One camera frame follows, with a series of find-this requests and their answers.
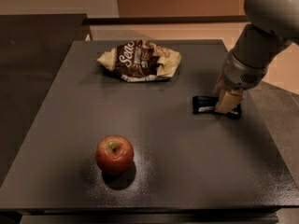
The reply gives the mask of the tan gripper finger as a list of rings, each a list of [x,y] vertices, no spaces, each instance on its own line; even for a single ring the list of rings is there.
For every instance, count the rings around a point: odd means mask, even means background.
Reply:
[[[224,91],[224,88],[225,88],[225,84],[223,80],[223,75],[219,75],[214,86],[213,94],[216,96],[220,96],[221,93]]]
[[[243,101],[242,89],[223,88],[219,95],[219,101],[215,106],[217,113],[227,114]]]

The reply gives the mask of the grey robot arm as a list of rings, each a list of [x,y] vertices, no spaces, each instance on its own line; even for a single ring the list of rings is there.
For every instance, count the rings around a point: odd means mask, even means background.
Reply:
[[[299,0],[244,0],[249,23],[229,51],[214,93],[215,111],[231,112],[243,91],[256,87],[268,65],[290,44],[299,44]]]

